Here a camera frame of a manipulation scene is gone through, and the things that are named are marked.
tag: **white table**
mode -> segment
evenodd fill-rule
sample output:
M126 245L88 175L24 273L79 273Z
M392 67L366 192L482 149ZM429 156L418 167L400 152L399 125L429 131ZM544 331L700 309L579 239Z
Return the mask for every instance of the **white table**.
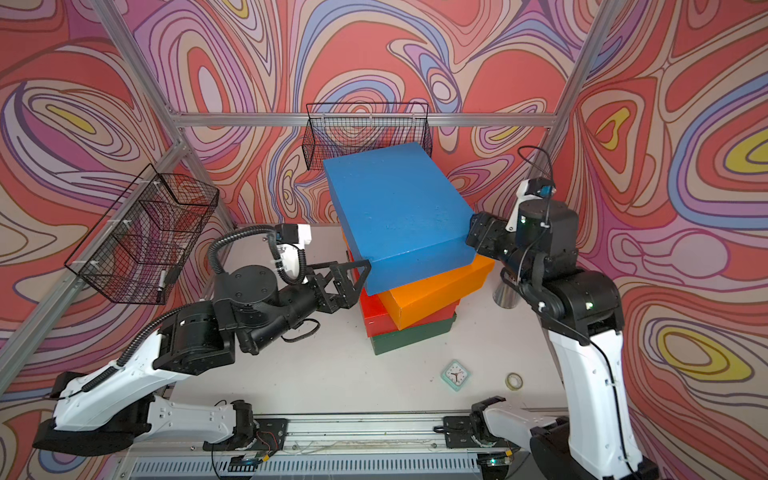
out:
M340 227L313 227L309 263L346 261ZM233 244L225 267L271 266L262 236ZM467 410L500 395L528 408L565 408L563 390L544 334L530 307L504 310L493 302L500 265L478 292L464 298L452 330L435 338L373 355L359 305L333 315L314 313L317 334L298 343L278 339L258 356L237 349L237 361L180 382L172 399L210 404L243 399L259 414L340 412L442 412ZM280 287L284 285L278 279ZM309 331L307 323L289 336ZM457 359L471 373L459 392L440 378ZM523 388L505 386L510 372Z

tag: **stack of boxes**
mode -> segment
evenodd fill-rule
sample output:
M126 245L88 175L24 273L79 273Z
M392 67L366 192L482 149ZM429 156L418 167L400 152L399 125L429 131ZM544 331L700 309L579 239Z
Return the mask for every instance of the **stack of boxes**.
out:
M418 144L324 167L351 257L371 262L359 302L374 353L447 333L495 263L465 244L472 209Z

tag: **alarm clock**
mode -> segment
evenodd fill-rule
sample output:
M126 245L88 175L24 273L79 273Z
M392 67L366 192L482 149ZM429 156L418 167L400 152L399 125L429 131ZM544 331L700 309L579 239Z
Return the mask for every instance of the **alarm clock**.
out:
M467 383L469 370L464 368L458 360L453 360L447 367L445 367L445 370L442 371L440 376L445 383L458 392L464 384Z

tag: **wire basket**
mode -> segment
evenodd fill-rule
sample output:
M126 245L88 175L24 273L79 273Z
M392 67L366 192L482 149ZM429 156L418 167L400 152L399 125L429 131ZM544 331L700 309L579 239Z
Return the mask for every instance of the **wire basket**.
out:
M112 225L96 251L71 262L94 226L65 266L113 303L162 305L218 205L219 190L187 175L156 171L139 184L146 185L122 218L108 221Z
M411 142L432 156L425 102L314 103L306 105L306 112L301 148L307 170L322 170L328 158Z

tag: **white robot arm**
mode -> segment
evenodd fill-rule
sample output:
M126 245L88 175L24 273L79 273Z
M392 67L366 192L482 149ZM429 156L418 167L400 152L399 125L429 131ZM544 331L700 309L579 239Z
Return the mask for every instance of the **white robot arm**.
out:
M553 192L551 180L525 181L518 189L514 228L506 219L476 214L466 243L503 262L502 280L538 313L562 368L570 417L552 422L493 398L473 406L475 434L529 449L546 478L655 479L656 465L637 447L627 410L618 291L602 273L576 267L578 216L553 201ZM275 268L288 279L279 291L275 273L266 267L245 266L229 274L218 263L219 248L257 233L268 235ZM61 374L51 393L59 399L53 418L40 425L34 446L104 455L134 442L173 436L204 440L207 450L248 447L258 428L249 404L181 405L153 392L231 364L235 338L243 352L256 355L312 312L354 305L370 263L307 266L299 247L308 240L308 229L279 225L249 227L214 242L209 252L217 274L214 299L154 320L119 359L90 375ZM279 243L296 248L280 248ZM330 273L315 273L324 268ZM352 268L364 269L354 285L348 275ZM338 293L325 291L330 282Z
M244 266L232 274L219 264L224 245L254 234L266 234L275 269L288 283L277 289L275 273L264 266ZM309 225L258 225L229 233L208 253L215 277L211 301L171 310L147 324L120 358L89 375L64 372L51 397L58 399L53 417L38 428L38 449L93 456L119 452L134 442L160 437L203 440L204 449L247 447L254 438L251 405L235 401L225 406L190 406L168 402L153 394L208 369L235 361L235 338L244 353L257 355L272 341L315 311L334 313L359 298L370 262L360 260L306 265L303 247L311 241ZM290 244L296 248L281 248ZM352 284L349 270L362 268ZM328 269L322 275L316 270ZM333 282L337 293L326 292Z
M494 398L473 406L482 413L475 434L530 449L547 478L658 478L630 424L619 292L603 273L577 267L578 215L553 194L551 180L524 180L512 217L475 214L466 243L503 262L502 281L538 314L560 363L569 418L553 423Z

